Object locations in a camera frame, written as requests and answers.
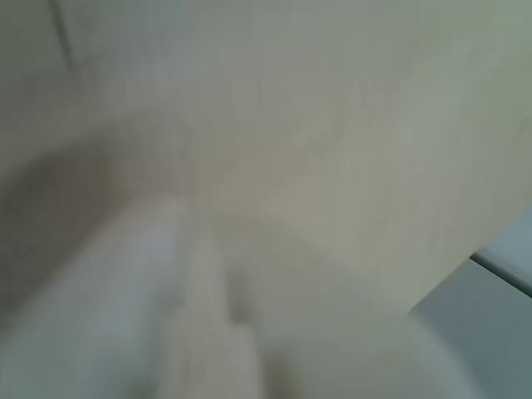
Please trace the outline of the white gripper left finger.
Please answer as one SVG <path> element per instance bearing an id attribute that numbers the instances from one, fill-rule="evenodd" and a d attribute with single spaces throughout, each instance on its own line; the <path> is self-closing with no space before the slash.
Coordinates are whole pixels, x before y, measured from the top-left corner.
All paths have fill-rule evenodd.
<path id="1" fill-rule="evenodd" d="M 121 211 L 13 320 L 4 398 L 261 398 L 210 227 L 174 199 Z"/>

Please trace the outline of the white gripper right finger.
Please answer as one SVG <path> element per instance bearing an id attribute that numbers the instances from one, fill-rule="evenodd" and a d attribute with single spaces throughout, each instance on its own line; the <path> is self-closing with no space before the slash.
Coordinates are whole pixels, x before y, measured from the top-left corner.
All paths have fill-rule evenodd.
<path id="1" fill-rule="evenodd" d="M 452 398 L 452 364 L 413 319 L 277 225 L 239 226 L 239 319 L 272 398 Z"/>

